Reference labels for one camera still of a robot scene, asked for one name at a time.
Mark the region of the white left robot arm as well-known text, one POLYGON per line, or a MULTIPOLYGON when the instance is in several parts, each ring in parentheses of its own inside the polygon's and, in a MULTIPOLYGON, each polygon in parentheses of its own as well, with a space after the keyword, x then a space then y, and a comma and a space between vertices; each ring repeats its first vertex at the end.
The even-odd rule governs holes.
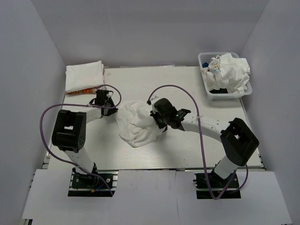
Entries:
POLYGON ((63 151, 75 164, 77 173, 85 173, 83 182, 94 187, 99 182, 97 167, 88 156, 84 145, 86 141, 86 125, 94 120, 110 116, 117 108, 109 90, 97 90, 96 98, 90 101, 95 107, 84 107, 78 112, 60 110, 52 134, 52 144, 63 151))

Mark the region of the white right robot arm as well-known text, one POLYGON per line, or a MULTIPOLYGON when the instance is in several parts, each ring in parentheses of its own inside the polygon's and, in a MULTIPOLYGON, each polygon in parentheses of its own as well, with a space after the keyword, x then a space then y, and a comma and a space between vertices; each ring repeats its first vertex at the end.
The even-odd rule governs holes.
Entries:
POLYGON ((150 116, 160 129, 171 127, 199 133, 222 143, 225 156, 210 173, 212 183, 217 187, 224 186, 234 170, 244 167, 259 146, 256 136, 240 118, 224 122, 198 117, 188 109, 177 110, 166 98, 153 97, 147 104, 152 107, 150 116))

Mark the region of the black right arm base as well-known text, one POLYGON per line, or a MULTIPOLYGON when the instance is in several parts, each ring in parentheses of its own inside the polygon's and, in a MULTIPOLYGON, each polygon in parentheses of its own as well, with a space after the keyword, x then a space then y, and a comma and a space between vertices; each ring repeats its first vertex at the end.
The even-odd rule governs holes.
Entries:
MULTIPOLYGON (((225 188, 226 184, 230 180, 233 174, 231 174, 227 179, 223 180, 218 178, 218 176, 208 173, 208 178, 212 192, 215 197, 217 197, 221 191, 225 188)), ((209 189, 206 182, 206 177, 204 173, 195 173, 193 182, 195 183, 196 188, 196 197, 198 200, 212 200, 212 197, 209 193, 209 189)), ((240 187, 237 174, 233 176, 231 183, 229 184, 227 190, 220 197, 221 199, 240 199, 240 191, 236 191, 240 187)))

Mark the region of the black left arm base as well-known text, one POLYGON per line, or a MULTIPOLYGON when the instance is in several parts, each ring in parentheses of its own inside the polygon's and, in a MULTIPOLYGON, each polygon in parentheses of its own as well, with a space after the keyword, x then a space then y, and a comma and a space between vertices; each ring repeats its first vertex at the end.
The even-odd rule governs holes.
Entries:
MULTIPOLYGON (((106 181, 114 194, 117 187, 118 173, 104 172, 99 175, 106 181)), ((95 176, 77 173, 72 169, 68 197, 112 197, 104 182, 95 176)))

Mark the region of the green t-shirt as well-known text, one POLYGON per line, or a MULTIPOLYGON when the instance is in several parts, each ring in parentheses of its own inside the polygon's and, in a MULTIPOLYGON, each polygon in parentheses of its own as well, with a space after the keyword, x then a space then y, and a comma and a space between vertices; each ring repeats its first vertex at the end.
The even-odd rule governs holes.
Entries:
POLYGON ((212 94, 228 94, 228 91, 227 91, 227 89, 220 88, 218 90, 215 90, 215 89, 210 90, 210 93, 212 93, 212 94))

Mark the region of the white printed t-shirt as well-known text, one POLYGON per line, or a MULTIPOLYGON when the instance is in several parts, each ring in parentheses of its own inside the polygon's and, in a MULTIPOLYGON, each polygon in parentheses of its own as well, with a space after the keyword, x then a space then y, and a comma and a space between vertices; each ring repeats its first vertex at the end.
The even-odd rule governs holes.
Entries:
POLYGON ((208 91, 226 90, 227 93, 244 93, 248 88, 250 66, 245 58, 234 58, 231 53, 217 55, 202 68, 208 91))

